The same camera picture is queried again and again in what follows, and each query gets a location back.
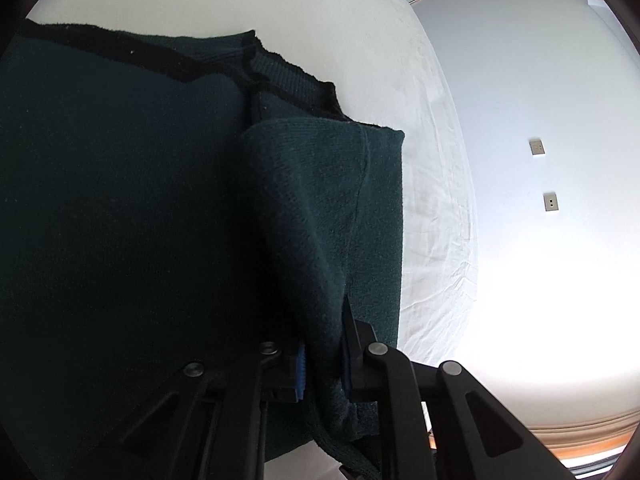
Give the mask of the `dark green knit sweater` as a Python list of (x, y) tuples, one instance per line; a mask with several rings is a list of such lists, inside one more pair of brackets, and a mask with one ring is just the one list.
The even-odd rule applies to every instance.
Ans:
[(38, 479), (160, 479), (191, 364), (304, 356), (267, 455), (381, 474), (341, 385), (344, 307), (398, 334), (405, 136), (254, 32), (26, 21), (1, 59), (1, 423)]

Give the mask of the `white bed sheet mattress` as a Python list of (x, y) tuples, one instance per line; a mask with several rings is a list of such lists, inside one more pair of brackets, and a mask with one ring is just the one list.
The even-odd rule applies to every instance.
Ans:
[(422, 364), (451, 358), (476, 247), (475, 194), (454, 98), (406, 0), (34, 0), (29, 17), (171, 37), (254, 30), (269, 51), (332, 82), (348, 117), (402, 131), (398, 344)]

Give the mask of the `lower beige wall socket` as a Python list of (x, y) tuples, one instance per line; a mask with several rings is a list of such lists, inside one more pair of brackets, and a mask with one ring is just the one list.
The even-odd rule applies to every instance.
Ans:
[(559, 209), (558, 198), (553, 192), (544, 193), (544, 210), (557, 211)]

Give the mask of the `beige wall socket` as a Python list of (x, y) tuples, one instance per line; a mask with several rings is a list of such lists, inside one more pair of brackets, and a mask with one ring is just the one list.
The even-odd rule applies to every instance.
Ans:
[(544, 144), (540, 139), (530, 139), (529, 148), (533, 156), (541, 156), (546, 154), (546, 151), (544, 150)]
[(558, 198), (553, 192), (544, 193), (544, 210), (557, 211), (559, 209)]

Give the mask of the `upper beige wall socket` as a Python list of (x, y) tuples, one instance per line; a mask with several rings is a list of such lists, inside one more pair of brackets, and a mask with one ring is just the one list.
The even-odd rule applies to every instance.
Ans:
[(546, 151), (544, 150), (544, 144), (540, 139), (530, 139), (529, 148), (533, 156), (541, 156), (546, 154)]

